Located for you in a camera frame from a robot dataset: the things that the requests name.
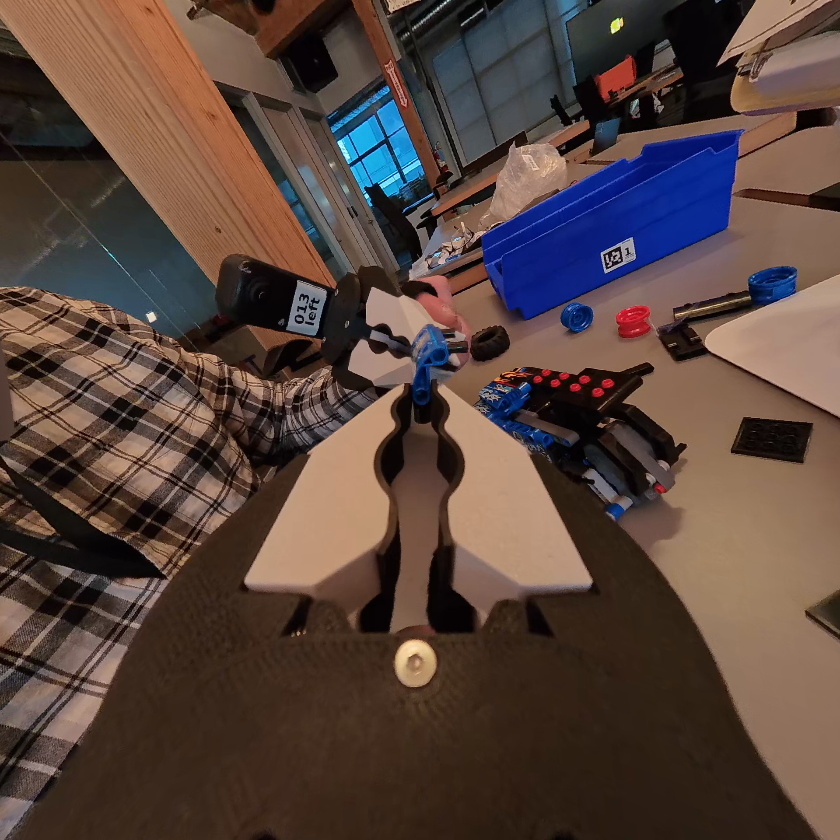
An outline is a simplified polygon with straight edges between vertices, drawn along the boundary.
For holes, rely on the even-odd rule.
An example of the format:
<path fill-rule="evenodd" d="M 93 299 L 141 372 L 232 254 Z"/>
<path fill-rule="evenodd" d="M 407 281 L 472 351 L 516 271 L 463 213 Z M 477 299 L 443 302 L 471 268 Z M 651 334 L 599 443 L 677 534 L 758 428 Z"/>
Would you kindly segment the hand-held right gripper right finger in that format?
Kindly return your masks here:
<path fill-rule="evenodd" d="M 429 571 L 428 621 L 472 632 L 499 602 L 581 594 L 593 586 L 546 479 L 560 474 L 530 456 L 487 416 L 435 387 L 430 420 L 447 482 Z"/>

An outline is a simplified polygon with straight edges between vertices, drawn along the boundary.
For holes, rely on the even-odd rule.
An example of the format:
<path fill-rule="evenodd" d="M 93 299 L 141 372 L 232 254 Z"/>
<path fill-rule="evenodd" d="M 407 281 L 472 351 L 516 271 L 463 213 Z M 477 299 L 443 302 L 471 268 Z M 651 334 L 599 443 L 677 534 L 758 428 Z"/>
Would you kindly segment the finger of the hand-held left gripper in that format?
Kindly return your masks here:
<path fill-rule="evenodd" d="M 410 354 L 395 355 L 390 349 L 374 352 L 366 341 L 358 342 L 350 354 L 350 373 L 377 387 L 411 384 L 415 364 Z"/>
<path fill-rule="evenodd" d="M 364 305 L 364 320 L 373 332 L 413 343 L 427 326 L 427 311 L 411 297 L 372 288 Z"/>

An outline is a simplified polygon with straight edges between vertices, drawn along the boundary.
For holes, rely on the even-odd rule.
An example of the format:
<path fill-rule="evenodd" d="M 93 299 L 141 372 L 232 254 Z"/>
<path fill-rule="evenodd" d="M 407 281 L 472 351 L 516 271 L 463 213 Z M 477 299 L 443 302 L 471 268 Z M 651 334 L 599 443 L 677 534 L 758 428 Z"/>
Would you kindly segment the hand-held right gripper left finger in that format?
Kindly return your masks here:
<path fill-rule="evenodd" d="M 401 569 L 392 485 L 404 467 L 412 394 L 397 387 L 313 448 L 245 575 L 252 592 L 330 602 L 388 632 Z"/>

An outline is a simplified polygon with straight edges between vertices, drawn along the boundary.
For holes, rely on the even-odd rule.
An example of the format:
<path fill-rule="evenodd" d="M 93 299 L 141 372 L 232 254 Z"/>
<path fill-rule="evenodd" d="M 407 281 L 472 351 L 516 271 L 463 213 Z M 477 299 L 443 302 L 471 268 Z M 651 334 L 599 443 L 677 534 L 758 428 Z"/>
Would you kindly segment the blue printed curved panel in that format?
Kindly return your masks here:
<path fill-rule="evenodd" d="M 469 360 L 469 342 L 462 332 L 427 324 L 412 345 L 413 420 L 431 421 L 433 383 L 446 382 Z"/>

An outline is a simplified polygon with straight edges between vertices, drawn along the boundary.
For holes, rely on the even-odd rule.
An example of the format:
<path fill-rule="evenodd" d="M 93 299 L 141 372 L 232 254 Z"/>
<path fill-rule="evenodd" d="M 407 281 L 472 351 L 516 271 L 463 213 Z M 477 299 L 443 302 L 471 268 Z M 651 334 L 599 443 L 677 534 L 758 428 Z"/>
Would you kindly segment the black block with red pins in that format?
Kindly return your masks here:
<path fill-rule="evenodd" d="M 597 422 L 610 416 L 654 371 L 645 362 L 623 371 L 587 367 L 576 374 L 527 366 L 518 373 L 531 385 L 526 409 L 558 423 L 566 417 Z"/>

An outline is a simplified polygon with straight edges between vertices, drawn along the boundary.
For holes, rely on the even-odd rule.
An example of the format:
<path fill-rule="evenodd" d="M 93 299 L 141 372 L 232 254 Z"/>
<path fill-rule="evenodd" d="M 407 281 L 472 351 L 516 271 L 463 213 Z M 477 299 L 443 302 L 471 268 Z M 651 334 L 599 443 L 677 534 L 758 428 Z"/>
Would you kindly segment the person's left forearm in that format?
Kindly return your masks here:
<path fill-rule="evenodd" d="M 306 454 L 374 404 L 386 389 L 355 391 L 331 370 L 320 369 L 288 382 L 263 381 L 252 389 L 248 409 L 248 452 L 258 466 L 283 466 Z"/>

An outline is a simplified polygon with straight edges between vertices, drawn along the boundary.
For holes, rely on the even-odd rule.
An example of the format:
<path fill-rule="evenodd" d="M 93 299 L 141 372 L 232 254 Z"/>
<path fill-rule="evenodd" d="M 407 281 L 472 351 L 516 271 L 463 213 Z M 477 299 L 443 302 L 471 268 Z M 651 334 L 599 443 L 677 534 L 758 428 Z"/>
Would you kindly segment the grey desk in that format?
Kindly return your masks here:
<path fill-rule="evenodd" d="M 615 315 L 650 308 L 658 327 L 678 305 L 793 266 L 801 288 L 838 274 L 838 126 L 810 128 L 738 161 L 730 225 L 583 296 L 594 324 L 570 335 L 560 310 L 523 320 L 488 281 L 455 295 L 473 329 L 503 325 L 511 347 L 454 380 L 469 402 L 499 372 L 655 370 L 633 404 L 687 450 L 675 488 L 630 511 L 625 530 L 693 615 L 753 740 L 822 838 L 838 838 L 838 639 L 805 609 L 838 590 L 838 419 L 707 354 L 674 362 L 654 333 L 620 339 Z M 733 455 L 744 417 L 813 424 L 801 465 Z"/>

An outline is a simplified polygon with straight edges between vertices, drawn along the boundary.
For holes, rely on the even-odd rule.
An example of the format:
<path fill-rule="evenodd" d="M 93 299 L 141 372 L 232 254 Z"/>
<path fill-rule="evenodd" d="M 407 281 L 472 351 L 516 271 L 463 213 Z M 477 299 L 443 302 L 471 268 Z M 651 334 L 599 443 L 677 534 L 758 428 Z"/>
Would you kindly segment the person's left hand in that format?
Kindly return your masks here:
<path fill-rule="evenodd" d="M 402 293 L 421 304 L 427 314 L 427 322 L 437 325 L 442 333 L 458 333 L 469 345 L 469 325 L 455 308 L 446 277 L 428 276 L 420 280 L 408 280 L 402 284 Z"/>

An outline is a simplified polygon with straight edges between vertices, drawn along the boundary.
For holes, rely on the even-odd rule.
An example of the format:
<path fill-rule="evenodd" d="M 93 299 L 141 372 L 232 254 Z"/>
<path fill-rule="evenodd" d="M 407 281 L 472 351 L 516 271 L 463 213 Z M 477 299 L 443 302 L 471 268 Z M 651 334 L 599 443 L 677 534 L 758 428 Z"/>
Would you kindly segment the black rubber tyre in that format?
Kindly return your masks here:
<path fill-rule="evenodd" d="M 508 331 L 499 325 L 483 328 L 475 332 L 469 342 L 469 352 L 473 361 L 493 361 L 510 348 Z"/>

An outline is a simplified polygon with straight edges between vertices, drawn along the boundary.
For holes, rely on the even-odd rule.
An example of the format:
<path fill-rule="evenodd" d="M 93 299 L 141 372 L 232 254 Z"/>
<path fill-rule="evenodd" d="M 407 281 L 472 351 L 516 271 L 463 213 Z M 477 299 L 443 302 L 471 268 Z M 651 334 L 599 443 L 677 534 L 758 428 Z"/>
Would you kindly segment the clear plastic bag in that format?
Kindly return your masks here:
<path fill-rule="evenodd" d="M 505 223 L 570 182 L 567 161 L 551 143 L 513 144 L 482 223 L 489 227 Z"/>

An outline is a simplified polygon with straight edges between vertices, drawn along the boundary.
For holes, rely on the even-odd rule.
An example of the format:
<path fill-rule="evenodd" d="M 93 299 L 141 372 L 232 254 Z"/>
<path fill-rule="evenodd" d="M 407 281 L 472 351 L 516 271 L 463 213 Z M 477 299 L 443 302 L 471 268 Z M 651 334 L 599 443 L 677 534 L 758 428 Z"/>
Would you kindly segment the blue storage bin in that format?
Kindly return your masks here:
<path fill-rule="evenodd" d="M 493 290 L 532 319 L 729 226 L 742 129 L 645 145 L 483 234 Z"/>

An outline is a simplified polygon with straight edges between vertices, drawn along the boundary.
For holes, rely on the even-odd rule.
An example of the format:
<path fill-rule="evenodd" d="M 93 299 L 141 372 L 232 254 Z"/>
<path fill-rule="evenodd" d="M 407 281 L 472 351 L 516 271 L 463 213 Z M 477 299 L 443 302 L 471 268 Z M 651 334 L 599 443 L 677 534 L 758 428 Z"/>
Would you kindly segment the black studded square plate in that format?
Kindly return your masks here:
<path fill-rule="evenodd" d="M 812 423 L 746 416 L 731 445 L 733 455 L 801 465 L 811 443 Z"/>

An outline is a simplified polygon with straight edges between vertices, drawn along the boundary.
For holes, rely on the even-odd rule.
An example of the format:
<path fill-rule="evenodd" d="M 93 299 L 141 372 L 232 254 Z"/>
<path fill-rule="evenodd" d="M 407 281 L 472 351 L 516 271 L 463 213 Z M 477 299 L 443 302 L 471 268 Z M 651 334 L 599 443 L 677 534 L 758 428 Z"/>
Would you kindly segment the black beam with holes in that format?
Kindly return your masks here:
<path fill-rule="evenodd" d="M 686 303 L 673 309 L 674 322 L 694 322 L 714 319 L 734 312 L 750 309 L 754 305 L 748 290 L 729 292 L 704 301 Z"/>

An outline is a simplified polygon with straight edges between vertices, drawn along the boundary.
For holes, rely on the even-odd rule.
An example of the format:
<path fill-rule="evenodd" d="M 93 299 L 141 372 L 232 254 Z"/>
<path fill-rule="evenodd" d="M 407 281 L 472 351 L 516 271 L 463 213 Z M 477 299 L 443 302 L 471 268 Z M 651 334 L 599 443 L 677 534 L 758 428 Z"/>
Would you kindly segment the white book stand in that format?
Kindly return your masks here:
<path fill-rule="evenodd" d="M 837 107 L 838 30 L 740 57 L 730 103 L 749 116 Z M 838 417 L 839 277 L 720 326 L 707 348 Z"/>

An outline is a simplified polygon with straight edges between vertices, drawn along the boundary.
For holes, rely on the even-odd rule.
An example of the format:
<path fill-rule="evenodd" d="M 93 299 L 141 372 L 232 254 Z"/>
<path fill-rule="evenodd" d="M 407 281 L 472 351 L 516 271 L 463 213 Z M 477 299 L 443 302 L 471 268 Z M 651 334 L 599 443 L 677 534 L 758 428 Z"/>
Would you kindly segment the black smooth square tile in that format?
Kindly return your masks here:
<path fill-rule="evenodd" d="M 835 638 L 839 639 L 839 603 L 840 591 L 825 596 L 820 601 L 808 606 L 805 609 L 806 616 L 818 625 L 821 629 L 827 631 Z"/>

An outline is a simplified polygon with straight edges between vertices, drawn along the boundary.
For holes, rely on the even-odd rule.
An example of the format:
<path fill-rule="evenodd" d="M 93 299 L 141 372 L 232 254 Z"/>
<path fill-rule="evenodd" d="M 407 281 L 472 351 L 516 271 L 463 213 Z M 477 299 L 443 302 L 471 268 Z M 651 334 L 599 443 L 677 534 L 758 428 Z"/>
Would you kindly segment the orange chair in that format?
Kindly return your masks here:
<path fill-rule="evenodd" d="M 609 103 L 637 80 L 634 56 L 627 55 L 617 65 L 593 76 L 596 89 L 604 102 Z"/>

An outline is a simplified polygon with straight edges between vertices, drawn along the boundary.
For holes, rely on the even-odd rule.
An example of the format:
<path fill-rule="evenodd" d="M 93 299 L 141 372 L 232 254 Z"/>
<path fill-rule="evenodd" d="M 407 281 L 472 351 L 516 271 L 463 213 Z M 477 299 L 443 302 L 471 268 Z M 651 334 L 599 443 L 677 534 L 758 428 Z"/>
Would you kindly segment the black frame piece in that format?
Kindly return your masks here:
<path fill-rule="evenodd" d="M 684 319 L 657 328 L 657 337 L 670 358 L 677 363 L 694 360 L 709 353 L 697 331 Z"/>

